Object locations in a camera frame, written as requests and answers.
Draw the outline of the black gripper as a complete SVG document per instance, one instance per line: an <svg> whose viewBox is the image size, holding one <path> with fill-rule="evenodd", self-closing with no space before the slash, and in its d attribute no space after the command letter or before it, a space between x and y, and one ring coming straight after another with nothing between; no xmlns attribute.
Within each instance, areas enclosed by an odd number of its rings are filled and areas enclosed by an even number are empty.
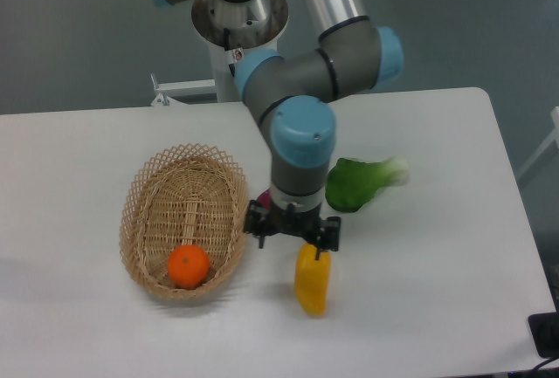
<svg viewBox="0 0 559 378"><path fill-rule="evenodd" d="M303 238L315 247L314 260L319 261L324 252L338 252L342 227L339 216L321 220L320 214L320 205L297 212L292 206L282 209L272 203L268 211L257 200L251 200L245 214L244 233L256 237L260 249L264 248L268 236L281 233Z"/></svg>

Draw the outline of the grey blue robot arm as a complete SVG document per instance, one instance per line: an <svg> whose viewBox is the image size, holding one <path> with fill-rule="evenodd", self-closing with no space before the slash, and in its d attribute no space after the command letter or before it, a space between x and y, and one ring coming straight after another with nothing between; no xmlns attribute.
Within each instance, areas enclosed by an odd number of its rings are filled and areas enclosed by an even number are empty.
<svg viewBox="0 0 559 378"><path fill-rule="evenodd" d="M286 27L285 0L191 1L198 34L225 56L224 84L249 109L272 156L270 203L249 204L245 231L259 240L283 233L318 253L337 251L341 219L321 219L335 147L331 103L394 79L404 66L394 31L375 27L361 0L304 0L318 47L283 58L268 43Z"/></svg>

